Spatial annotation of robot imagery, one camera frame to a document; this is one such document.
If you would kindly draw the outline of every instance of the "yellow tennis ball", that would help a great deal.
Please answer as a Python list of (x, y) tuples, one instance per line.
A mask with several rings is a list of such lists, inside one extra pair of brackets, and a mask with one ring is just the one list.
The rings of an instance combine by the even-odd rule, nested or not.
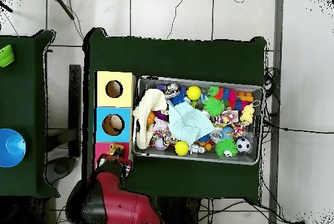
[(200, 98), (202, 92), (198, 86), (191, 86), (187, 90), (187, 96), (190, 100), (197, 100)]
[(189, 147), (186, 142), (176, 142), (175, 144), (175, 152), (178, 154), (178, 156), (184, 156), (185, 154), (188, 153)]

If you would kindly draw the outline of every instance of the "soccer ball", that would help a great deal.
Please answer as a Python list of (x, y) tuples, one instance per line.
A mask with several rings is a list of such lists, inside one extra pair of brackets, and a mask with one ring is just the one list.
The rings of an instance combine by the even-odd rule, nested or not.
[(237, 140), (237, 150), (241, 153), (247, 153), (251, 148), (251, 143), (246, 138), (239, 138)]

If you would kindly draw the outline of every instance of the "blue bowl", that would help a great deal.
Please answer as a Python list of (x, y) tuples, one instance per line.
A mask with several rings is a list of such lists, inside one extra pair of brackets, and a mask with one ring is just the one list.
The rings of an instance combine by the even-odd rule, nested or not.
[(0, 129), (0, 167), (15, 167), (25, 155), (25, 141), (12, 129)]

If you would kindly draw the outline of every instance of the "toy bin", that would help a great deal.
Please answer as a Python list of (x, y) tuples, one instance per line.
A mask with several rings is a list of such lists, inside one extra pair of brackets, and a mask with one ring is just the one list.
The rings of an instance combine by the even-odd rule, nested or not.
[(137, 89), (135, 92), (135, 99), (141, 99), (144, 91), (150, 88), (157, 88), (157, 84), (170, 84), (176, 83), (179, 86), (198, 86), (202, 92), (207, 91), (210, 86), (219, 86), (228, 89), (232, 89), (237, 92), (250, 92), (254, 98), (254, 101), (259, 101), (260, 105), (255, 106), (255, 112), (253, 117), (253, 123), (247, 127), (246, 138), (250, 141), (251, 148), (248, 153), (237, 153), (233, 157), (219, 157), (215, 150), (212, 149), (205, 153), (192, 153), (184, 156), (178, 156), (174, 153), (174, 147), (168, 146), (165, 150), (157, 150), (154, 147), (148, 147), (141, 150), (136, 145), (136, 133), (138, 132), (138, 121), (134, 118), (133, 121), (133, 135), (132, 135), (132, 151), (137, 156), (151, 156), (156, 158), (167, 158), (167, 159), (185, 159), (193, 161), (207, 161), (212, 163), (233, 163), (241, 165), (254, 165), (259, 161), (261, 151), (261, 137), (263, 129), (263, 111), (264, 111), (264, 89), (259, 86), (251, 85), (237, 85), (227, 84), (218, 82), (206, 82), (206, 81), (194, 81), (184, 80), (175, 78), (163, 78), (163, 77), (152, 77), (142, 76), (138, 79)]

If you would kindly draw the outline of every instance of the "dark green table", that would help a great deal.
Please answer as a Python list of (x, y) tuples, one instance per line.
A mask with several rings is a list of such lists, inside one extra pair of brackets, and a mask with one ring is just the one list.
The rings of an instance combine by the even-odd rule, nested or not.
[[(88, 126), (83, 130), (87, 141), (83, 150), (89, 154), (83, 159), (83, 167), (86, 163), (88, 174), (91, 172), (95, 71), (263, 86), (265, 46), (262, 37), (250, 42), (113, 38), (106, 37), (103, 29), (93, 28), (83, 44), (83, 124)], [(134, 170), (123, 186), (151, 196), (233, 197), (257, 204), (259, 171), (260, 163), (248, 166), (134, 157)]]
[(54, 35), (45, 30), (32, 37), (0, 36), (0, 49), (10, 44), (15, 59), (0, 68), (0, 128), (16, 130), (27, 143), (20, 164), (0, 167), (0, 196), (59, 196), (43, 177), (47, 154), (43, 60)]

